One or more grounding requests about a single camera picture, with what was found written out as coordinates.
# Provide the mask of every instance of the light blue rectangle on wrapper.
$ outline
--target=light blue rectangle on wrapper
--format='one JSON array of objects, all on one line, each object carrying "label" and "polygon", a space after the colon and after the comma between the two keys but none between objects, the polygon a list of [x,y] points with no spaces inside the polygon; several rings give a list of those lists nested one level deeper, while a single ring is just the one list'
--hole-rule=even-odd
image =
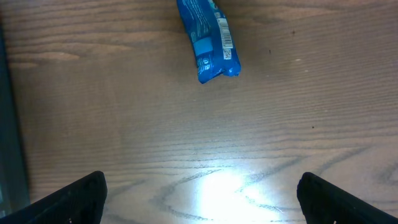
[{"label": "light blue rectangle on wrapper", "polygon": [[203,53],[213,51],[213,44],[211,43],[211,37],[203,38],[193,43],[193,49],[195,50],[195,56],[199,56]]}]

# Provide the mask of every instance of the brown tabletop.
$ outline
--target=brown tabletop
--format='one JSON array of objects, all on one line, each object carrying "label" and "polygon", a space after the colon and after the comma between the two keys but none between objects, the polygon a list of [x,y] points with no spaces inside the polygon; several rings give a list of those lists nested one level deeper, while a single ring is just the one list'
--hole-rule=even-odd
[{"label": "brown tabletop", "polygon": [[175,0],[2,0],[32,201],[102,170],[103,223],[305,223],[311,171],[398,216],[398,3],[219,0],[197,80]]}]

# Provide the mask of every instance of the blue snack wrapper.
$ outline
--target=blue snack wrapper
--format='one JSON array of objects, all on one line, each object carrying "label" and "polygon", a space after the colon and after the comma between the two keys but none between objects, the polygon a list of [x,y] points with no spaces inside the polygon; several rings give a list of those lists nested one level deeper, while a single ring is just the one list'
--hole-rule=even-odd
[{"label": "blue snack wrapper", "polygon": [[238,76],[241,64],[225,15],[213,0],[177,0],[198,66],[198,79],[206,83],[224,74]]}]

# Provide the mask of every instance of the white barcode label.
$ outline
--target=white barcode label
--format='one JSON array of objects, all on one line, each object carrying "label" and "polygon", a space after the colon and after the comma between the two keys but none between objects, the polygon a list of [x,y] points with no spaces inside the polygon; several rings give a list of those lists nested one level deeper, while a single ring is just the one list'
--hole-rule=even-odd
[{"label": "white barcode label", "polygon": [[218,26],[221,32],[221,41],[223,42],[223,49],[233,49],[231,33],[229,32],[228,23],[225,18],[217,19]]}]

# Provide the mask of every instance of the wooden surface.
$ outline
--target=wooden surface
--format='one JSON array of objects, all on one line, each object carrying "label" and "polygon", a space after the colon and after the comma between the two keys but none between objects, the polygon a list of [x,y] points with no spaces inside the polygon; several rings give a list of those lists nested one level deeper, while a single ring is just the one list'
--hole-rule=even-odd
[{"label": "wooden surface", "polygon": [[32,201],[94,170],[103,223],[305,223],[314,172],[398,216],[398,4],[219,1],[201,85],[174,0],[2,0]]}]

